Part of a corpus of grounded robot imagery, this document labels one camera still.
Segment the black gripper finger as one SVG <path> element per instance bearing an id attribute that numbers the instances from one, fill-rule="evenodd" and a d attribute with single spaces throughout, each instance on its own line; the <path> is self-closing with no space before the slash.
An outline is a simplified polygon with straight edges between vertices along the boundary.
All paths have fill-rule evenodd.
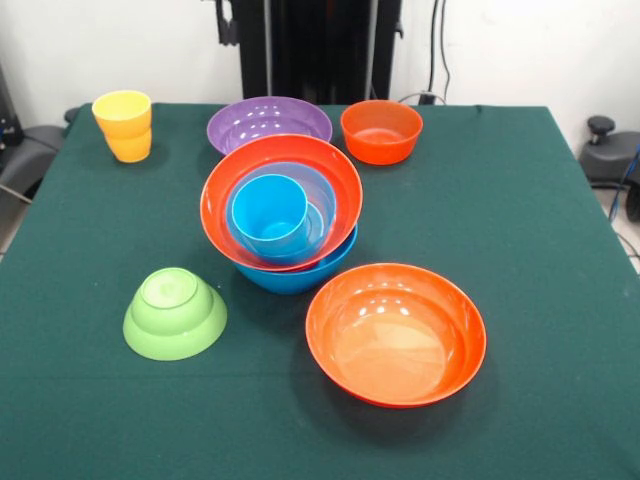
<path id="1" fill-rule="evenodd" d="M 224 1 L 215 0 L 218 41 L 223 46 L 237 45 L 237 22 L 234 17 L 227 18 L 224 13 Z"/>

